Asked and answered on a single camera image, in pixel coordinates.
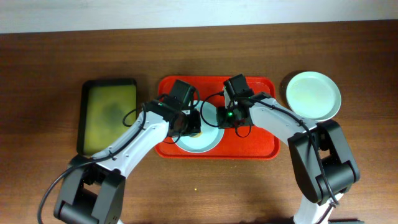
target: wooden table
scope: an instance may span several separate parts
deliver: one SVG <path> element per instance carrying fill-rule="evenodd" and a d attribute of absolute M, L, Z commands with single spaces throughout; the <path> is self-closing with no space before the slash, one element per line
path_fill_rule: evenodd
<path fill-rule="evenodd" d="M 398 21 L 372 21 L 0 35 L 0 223 L 35 223 L 45 189 L 76 154 L 84 81 L 132 77 L 147 101 L 167 75 L 243 73 L 279 90 L 299 70 L 339 86 L 335 119 L 361 170 L 332 218 L 396 222 Z M 60 223 L 52 216 L 59 187 L 45 223 Z M 127 180 L 122 220 L 269 221 L 291 217 L 301 197 L 287 146 L 271 161 L 163 159 L 151 150 Z"/>

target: white bowl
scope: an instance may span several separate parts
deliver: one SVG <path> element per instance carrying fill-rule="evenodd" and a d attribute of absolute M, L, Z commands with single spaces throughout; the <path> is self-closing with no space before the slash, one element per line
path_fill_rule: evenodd
<path fill-rule="evenodd" d="M 294 76 L 287 85 L 286 99 L 295 113 L 317 121 L 334 117 L 341 106 L 336 83 L 319 72 L 302 72 Z"/>

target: red plastic tray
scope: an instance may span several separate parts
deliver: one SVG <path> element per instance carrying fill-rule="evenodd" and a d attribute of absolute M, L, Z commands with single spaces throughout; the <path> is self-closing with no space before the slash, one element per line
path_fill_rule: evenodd
<path fill-rule="evenodd" d="M 183 80 L 199 90 L 200 98 L 204 100 L 207 96 L 223 90 L 223 82 L 230 77 L 217 76 L 169 76 L 164 78 L 159 85 L 159 94 L 169 93 L 175 80 Z M 248 85 L 255 93 L 260 91 L 271 94 L 275 98 L 275 88 L 272 82 L 262 77 L 246 77 Z M 215 106 L 224 106 L 222 96 L 214 96 L 209 103 Z M 239 128 L 241 135 L 246 135 L 247 127 Z M 240 138 L 234 129 L 225 129 L 221 142 L 204 153 L 190 153 L 180 149 L 175 144 L 160 143 L 155 150 L 164 158 L 175 159 L 273 159 L 278 155 L 280 149 L 279 140 L 268 131 L 253 127 L 251 134 L 246 138 Z"/>

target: white wall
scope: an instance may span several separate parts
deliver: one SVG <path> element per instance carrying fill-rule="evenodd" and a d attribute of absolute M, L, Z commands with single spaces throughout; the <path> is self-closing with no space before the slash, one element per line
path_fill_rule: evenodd
<path fill-rule="evenodd" d="M 0 0 L 0 33 L 398 19 L 398 0 Z"/>

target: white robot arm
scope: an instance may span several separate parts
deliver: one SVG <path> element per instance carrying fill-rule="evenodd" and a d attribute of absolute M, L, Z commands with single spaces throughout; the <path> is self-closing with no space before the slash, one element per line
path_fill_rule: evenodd
<path fill-rule="evenodd" d="M 122 224 L 119 218 L 124 183 L 139 161 L 167 136 L 200 132 L 199 112 L 190 113 L 189 118 L 181 113 L 193 109 L 188 103 L 193 103 L 196 89 L 187 83 L 176 83 L 173 90 L 163 102 L 154 100 L 146 104 L 137 121 L 118 140 L 92 157 L 110 159 L 76 169 L 65 178 L 54 210 L 56 218 L 65 223 Z M 235 128 L 237 122 L 240 126 L 257 126 L 289 146 L 296 181 L 303 192 L 301 206 L 292 221 L 328 223 L 332 205 L 359 180 L 358 166 L 340 126 L 334 121 L 317 123 L 300 117 L 265 93 L 255 95 L 242 75 L 227 80 L 223 93 L 226 106 L 217 109 L 219 128 Z M 330 156 L 321 161 L 323 166 L 317 161 L 318 149 L 309 144 L 310 138 L 320 149 L 330 151 Z M 78 166 L 88 160 L 76 156 L 70 165 Z M 84 189 L 84 184 L 95 182 L 101 184 L 98 195 Z"/>

